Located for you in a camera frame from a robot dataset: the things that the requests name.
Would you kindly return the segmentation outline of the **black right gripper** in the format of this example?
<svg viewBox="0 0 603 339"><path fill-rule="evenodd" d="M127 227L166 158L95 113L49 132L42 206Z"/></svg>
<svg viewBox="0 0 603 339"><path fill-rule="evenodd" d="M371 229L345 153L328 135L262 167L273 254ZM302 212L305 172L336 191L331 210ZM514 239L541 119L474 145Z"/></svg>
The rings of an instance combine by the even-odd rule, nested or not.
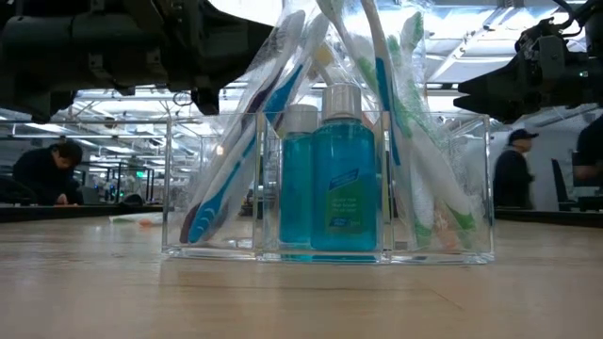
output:
<svg viewBox="0 0 603 339"><path fill-rule="evenodd" d="M519 66L509 63L499 69L459 84L464 94L517 94ZM466 95L454 100L458 108L488 115L512 123L524 114L542 108L597 104L603 107L603 58L574 54L572 57L548 56L525 61L521 98L516 103Z"/></svg>

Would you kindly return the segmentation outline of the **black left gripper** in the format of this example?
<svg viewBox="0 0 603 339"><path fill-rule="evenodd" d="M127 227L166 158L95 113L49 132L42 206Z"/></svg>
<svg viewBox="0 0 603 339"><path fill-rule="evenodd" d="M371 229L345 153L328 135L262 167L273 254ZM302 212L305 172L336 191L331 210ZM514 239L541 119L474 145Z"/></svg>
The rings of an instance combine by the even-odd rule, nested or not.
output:
<svg viewBox="0 0 603 339"><path fill-rule="evenodd" d="M205 115L220 111L218 89L243 75L266 45L271 23L253 15L260 0L150 0L158 14L160 43L150 83L173 92L188 90ZM204 41L212 33L237 33L260 41Z"/></svg>

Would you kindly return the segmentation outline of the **green white toothbrush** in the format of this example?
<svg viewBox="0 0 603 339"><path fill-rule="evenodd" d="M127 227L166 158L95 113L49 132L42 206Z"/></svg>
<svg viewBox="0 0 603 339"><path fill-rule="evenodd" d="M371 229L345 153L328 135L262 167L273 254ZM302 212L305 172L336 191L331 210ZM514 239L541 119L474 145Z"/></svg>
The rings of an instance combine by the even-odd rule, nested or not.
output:
<svg viewBox="0 0 603 339"><path fill-rule="evenodd" d="M408 119L412 131L410 138L410 176L415 215L415 248L425 250L432 243L434 200L428 185L424 181L423 172L419 168L418 141L424 136L424 129L419 124L419 115L423 112L423 100L416 85L413 54L424 37L423 17L420 12L415 12L406 20L399 37L402 56L400 73L404 75L404 85L400 91L405 106L405 117Z"/></svg>
<svg viewBox="0 0 603 339"><path fill-rule="evenodd" d="M386 43L393 67L400 68L402 63L402 53L398 37L395 35L388 35L386 37Z"/></svg>

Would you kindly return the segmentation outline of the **blue white toothbrush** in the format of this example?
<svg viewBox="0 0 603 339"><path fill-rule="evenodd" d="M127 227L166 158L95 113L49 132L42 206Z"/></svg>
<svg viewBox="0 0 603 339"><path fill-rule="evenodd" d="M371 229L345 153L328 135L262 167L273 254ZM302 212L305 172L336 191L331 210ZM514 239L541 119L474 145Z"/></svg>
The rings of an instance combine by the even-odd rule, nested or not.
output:
<svg viewBox="0 0 603 339"><path fill-rule="evenodd" d="M317 15L310 23L298 10L279 27L285 41L274 67L245 107L240 128L229 134L231 149L209 183L196 212L188 219L183 243L193 244L212 237L248 190L255 175L258 119L277 119L295 97L302 79L312 64L313 54L325 38L329 21Z"/></svg>
<svg viewBox="0 0 603 339"><path fill-rule="evenodd" d="M400 166L402 151L400 142L403 137L404 125L399 120L399 113L396 108L391 58L375 1L361 0L361 3L372 36L379 95L383 110L388 112L390 117L390 154L393 157L394 164Z"/></svg>

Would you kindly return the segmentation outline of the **green toothbrushes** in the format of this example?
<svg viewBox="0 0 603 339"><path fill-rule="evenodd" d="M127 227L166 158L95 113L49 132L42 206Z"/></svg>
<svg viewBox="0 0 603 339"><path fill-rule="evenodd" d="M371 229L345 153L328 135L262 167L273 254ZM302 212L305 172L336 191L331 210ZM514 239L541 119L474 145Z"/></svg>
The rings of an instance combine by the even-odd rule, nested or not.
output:
<svg viewBox="0 0 603 339"><path fill-rule="evenodd" d="M361 0L317 0L317 3L322 13L327 16L337 30L357 72L363 77L367 87L378 97L381 111L389 117L389 113L383 110L379 95L372 36ZM410 6L409 11L411 15L402 20L402 23L399 24L399 31L395 32L391 23L382 21L382 16L378 10L385 38L388 35L395 35L400 40L400 32L406 20L415 12L420 12L423 17L423 11L419 8ZM403 213L405 219L414 227L415 215L410 176L410 138L412 131L408 119L405 117L405 106L400 91L404 85L404 75L400 73L401 67L393 67L392 61L391 70L396 95L396 108L399 113L399 120L404 127L402 141L400 142L402 146L401 165L396 166L390 154L390 171L396 181L395 193L398 211ZM425 177L424 181L433 195L433 200L443 204L441 210L452 218L453 224L462 230L473 230L476 227L476 220L472 215L470 200L459 186L448 159L440 150L442 138L428 124L426 104L424 103L424 97L422 95L421 97L423 112L419 115L419 124L424 129L424 136L418 141L418 149L419 168Z"/></svg>

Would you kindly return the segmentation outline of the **small blue mouthwash bottle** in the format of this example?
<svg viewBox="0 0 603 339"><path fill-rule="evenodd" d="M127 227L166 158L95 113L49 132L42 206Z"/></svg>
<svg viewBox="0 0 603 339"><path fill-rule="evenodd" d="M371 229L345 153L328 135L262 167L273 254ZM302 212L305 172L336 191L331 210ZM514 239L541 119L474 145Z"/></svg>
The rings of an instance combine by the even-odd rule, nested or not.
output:
<svg viewBox="0 0 603 339"><path fill-rule="evenodd" d="M318 109L290 105L284 114L280 241L308 244L313 211L312 137L318 128Z"/></svg>
<svg viewBox="0 0 603 339"><path fill-rule="evenodd" d="M312 135L315 250L371 251L377 246L379 184L374 134L363 122L361 89L322 92L322 120Z"/></svg>

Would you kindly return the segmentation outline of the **purple white toothbrush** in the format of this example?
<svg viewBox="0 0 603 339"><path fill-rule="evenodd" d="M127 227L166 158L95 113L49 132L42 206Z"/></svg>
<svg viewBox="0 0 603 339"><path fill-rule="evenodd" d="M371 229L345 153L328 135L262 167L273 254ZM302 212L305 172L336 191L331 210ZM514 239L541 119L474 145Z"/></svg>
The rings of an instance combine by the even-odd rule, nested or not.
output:
<svg viewBox="0 0 603 339"><path fill-rule="evenodd" d="M292 78L281 87L277 84L288 60L298 49L304 26L305 12L297 10L286 16L277 27L277 56L272 69L220 145L223 154L207 170L202 195L185 218L181 242L193 244L210 238L227 217L230 200L238 199L248 188L253 178L258 114L280 113L285 109L302 69L297 68Z"/></svg>

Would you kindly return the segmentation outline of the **person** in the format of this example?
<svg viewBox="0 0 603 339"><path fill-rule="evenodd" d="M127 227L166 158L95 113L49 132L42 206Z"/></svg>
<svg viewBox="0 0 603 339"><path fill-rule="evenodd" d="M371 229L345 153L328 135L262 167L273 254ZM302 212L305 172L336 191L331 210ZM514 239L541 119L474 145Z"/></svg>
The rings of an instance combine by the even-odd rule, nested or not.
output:
<svg viewBox="0 0 603 339"><path fill-rule="evenodd" d="M508 136L507 146L499 155L495 165L494 206L531 210L530 185L535 177L531 174L526 154L538 134L526 129L517 129Z"/></svg>
<svg viewBox="0 0 603 339"><path fill-rule="evenodd" d="M83 150L75 142L55 143L23 153L12 167L12 177L35 194L38 205L83 204L73 178L82 157Z"/></svg>
<svg viewBox="0 0 603 339"><path fill-rule="evenodd" d="M603 113L579 133L574 177L603 186Z"/></svg>

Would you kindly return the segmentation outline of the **black office chair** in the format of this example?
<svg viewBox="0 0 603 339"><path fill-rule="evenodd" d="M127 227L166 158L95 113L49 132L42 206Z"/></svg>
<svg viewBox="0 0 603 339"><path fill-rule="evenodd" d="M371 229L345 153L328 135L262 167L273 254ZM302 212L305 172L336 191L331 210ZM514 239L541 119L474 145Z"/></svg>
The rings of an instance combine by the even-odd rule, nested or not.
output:
<svg viewBox="0 0 603 339"><path fill-rule="evenodd" d="M557 203L559 210L562 212L570 212L576 207L576 202L571 200L567 194L566 185L562 176L562 170L557 159L551 159L553 171L553 179L556 189Z"/></svg>

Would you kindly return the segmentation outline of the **clear acrylic organizer box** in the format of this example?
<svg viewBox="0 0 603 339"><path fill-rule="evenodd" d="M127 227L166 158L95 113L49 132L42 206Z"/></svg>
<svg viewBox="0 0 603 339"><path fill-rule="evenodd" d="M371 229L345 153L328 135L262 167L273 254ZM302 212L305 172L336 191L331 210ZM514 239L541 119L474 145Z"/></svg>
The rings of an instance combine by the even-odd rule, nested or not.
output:
<svg viewBox="0 0 603 339"><path fill-rule="evenodd" d="M207 170L218 157L218 144L207 137L203 151L200 183L189 194L170 198L164 215L162 250L170 256L204 257L274 262L350 262L411 265L473 265L494 259L494 212L490 184L489 118L468 114L431 114L428 124L442 138L440 150L448 159L457 182L470 200L476 220L473 230L462 230L434 202L432 243L425 250L415 248L415 228L397 208L396 181L390 171L389 117L380 113L367 121L374 134L376 174L379 184L377 246L371 251L315 250L308 244L280 241L280 199L282 188L281 123L258 119L255 175L240 199L238 209L205 241L180 241L187 213L202 195Z"/></svg>

